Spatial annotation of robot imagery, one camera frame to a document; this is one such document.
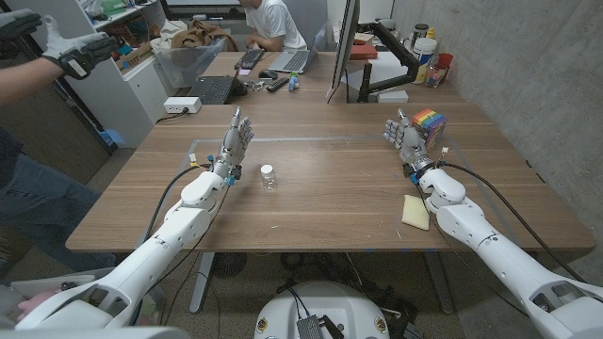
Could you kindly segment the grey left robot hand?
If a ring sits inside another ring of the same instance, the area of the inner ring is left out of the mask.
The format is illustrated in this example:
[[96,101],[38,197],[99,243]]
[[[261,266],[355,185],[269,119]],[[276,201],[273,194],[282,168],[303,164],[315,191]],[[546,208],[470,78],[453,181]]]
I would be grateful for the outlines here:
[[242,117],[242,110],[238,106],[220,144],[212,172],[224,180],[234,176],[233,171],[243,161],[253,136],[251,122],[247,117]]

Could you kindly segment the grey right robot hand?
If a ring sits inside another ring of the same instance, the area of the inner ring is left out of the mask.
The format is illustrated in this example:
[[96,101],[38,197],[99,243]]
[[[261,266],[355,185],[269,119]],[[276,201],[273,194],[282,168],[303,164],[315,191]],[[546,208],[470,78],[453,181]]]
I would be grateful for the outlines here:
[[399,152],[407,178],[415,176],[420,179],[427,171],[435,168],[435,163],[428,156],[424,140],[401,108],[398,109],[397,121],[386,121],[383,136]]

